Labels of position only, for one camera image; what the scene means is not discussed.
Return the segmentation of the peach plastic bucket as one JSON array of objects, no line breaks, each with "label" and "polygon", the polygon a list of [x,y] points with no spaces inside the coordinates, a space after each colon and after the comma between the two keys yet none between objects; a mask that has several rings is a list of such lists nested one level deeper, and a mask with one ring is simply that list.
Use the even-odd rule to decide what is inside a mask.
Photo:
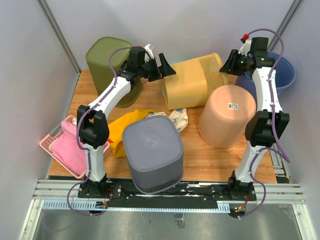
[{"label": "peach plastic bucket", "polygon": [[198,120],[198,130],[209,144],[231,147],[241,139],[255,113],[255,99],[247,90],[223,85],[209,96]]}]

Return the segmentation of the blue plastic bucket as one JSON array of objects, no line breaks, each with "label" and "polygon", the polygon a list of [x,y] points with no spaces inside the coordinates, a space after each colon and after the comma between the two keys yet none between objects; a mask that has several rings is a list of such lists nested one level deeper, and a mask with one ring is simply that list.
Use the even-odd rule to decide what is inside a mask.
[{"label": "blue plastic bucket", "polygon": [[[284,57],[281,57],[275,70],[275,85],[277,95],[279,96],[284,90],[294,83],[296,79],[296,70]],[[239,76],[235,81],[235,85],[248,91],[257,103],[256,86],[249,71],[245,75]]]}]

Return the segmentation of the yellow mesh basket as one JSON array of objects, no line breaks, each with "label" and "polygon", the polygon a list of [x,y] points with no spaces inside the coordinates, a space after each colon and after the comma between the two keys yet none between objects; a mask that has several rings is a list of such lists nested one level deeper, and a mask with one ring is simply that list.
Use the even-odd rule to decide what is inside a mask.
[{"label": "yellow mesh basket", "polygon": [[161,81],[167,109],[204,106],[215,89],[229,83],[227,74],[220,72],[222,66],[217,53],[173,64],[176,74]]}]

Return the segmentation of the green mesh basket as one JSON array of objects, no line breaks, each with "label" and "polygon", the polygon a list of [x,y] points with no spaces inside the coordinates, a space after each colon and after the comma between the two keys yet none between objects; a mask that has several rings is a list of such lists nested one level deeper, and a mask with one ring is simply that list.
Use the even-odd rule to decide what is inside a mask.
[{"label": "green mesh basket", "polygon": [[110,85],[114,78],[112,70],[120,70],[124,61],[128,59],[130,50],[120,50],[114,55],[112,53],[131,46],[132,44],[126,40],[105,36],[98,39],[87,51],[85,59],[98,95]]}]

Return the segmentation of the grey plastic basket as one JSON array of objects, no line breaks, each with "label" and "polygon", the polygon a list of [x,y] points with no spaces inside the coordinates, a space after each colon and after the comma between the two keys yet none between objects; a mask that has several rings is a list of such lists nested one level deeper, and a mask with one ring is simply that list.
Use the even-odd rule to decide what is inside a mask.
[{"label": "grey plastic basket", "polygon": [[128,125],[122,143],[135,187],[154,195],[176,186],[184,175],[184,145],[172,121],[156,115]]}]

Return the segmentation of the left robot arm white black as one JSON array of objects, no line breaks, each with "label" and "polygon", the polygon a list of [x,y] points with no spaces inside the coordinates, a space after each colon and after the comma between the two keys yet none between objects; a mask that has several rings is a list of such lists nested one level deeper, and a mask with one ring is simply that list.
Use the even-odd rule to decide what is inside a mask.
[{"label": "left robot arm white black", "polygon": [[80,198],[104,198],[110,191],[104,170],[104,149],[110,135],[107,118],[113,108],[138,86],[137,79],[153,82],[176,74],[163,53],[159,54],[161,65],[157,65],[149,45],[130,46],[127,50],[128,59],[120,70],[112,70],[114,77],[109,86],[89,105],[77,109],[76,143],[86,158],[85,179],[79,183]]}]

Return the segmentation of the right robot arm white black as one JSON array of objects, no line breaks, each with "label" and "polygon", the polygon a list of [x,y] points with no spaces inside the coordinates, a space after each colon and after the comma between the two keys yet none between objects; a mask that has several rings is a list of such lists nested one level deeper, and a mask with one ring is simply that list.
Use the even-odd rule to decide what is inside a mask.
[{"label": "right robot arm white black", "polygon": [[241,48],[233,49],[220,68],[222,73],[234,76],[250,72],[257,98],[257,112],[245,127],[244,155],[224,189],[232,200],[248,199],[254,190],[254,175],[262,157],[279,141],[290,121],[278,100],[275,69],[278,60],[268,56],[268,41],[267,37],[250,38],[245,34]]}]

